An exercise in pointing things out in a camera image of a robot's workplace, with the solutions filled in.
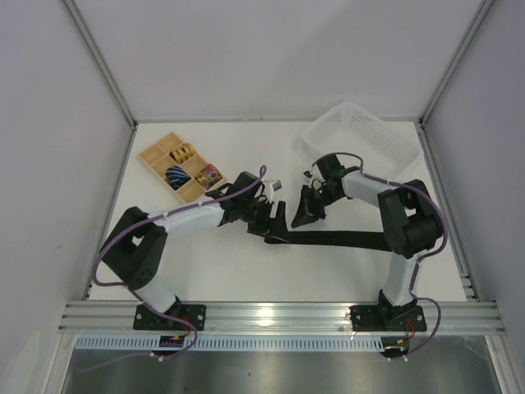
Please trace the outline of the black necktie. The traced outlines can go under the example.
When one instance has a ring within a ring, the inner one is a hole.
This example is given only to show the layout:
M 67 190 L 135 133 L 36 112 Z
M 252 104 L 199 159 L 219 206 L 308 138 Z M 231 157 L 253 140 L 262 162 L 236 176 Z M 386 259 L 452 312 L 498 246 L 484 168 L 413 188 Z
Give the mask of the black necktie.
M 267 236 L 269 245 L 323 245 L 391 252 L 384 234 L 375 231 L 289 231 Z

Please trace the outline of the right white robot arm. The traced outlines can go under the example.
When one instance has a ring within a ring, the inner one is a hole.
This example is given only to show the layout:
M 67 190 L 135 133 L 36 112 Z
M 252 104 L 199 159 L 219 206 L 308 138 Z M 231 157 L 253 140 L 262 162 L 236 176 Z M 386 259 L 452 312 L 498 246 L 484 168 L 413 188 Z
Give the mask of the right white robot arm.
M 403 324 L 415 323 L 422 315 L 413 290 L 421 262 L 447 245 L 444 216 L 423 181 L 388 181 L 366 173 L 362 164 L 345 167 L 338 157 L 329 153 L 314 162 L 319 178 L 310 171 L 304 173 L 308 182 L 301 188 L 290 241 L 390 252 L 389 272 L 377 305 L 369 312 L 355 310 L 351 315 L 359 329 L 399 331 Z M 382 230 L 301 231 L 302 226 L 325 219 L 326 208 L 342 199 L 357 199 L 378 208 Z

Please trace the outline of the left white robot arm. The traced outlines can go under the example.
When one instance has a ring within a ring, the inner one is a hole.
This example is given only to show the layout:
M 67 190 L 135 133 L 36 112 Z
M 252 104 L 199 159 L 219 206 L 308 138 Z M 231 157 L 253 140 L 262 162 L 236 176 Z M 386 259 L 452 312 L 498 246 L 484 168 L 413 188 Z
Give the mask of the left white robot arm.
M 265 167 L 257 176 L 241 172 L 234 182 L 164 213 L 128 208 L 98 255 L 97 263 L 105 263 L 118 277 L 108 285 L 123 286 L 154 314 L 179 318 L 181 301 L 158 274 L 166 243 L 236 221 L 245 222 L 248 233 L 269 236 L 273 197 L 281 182 L 265 181 L 265 172 Z

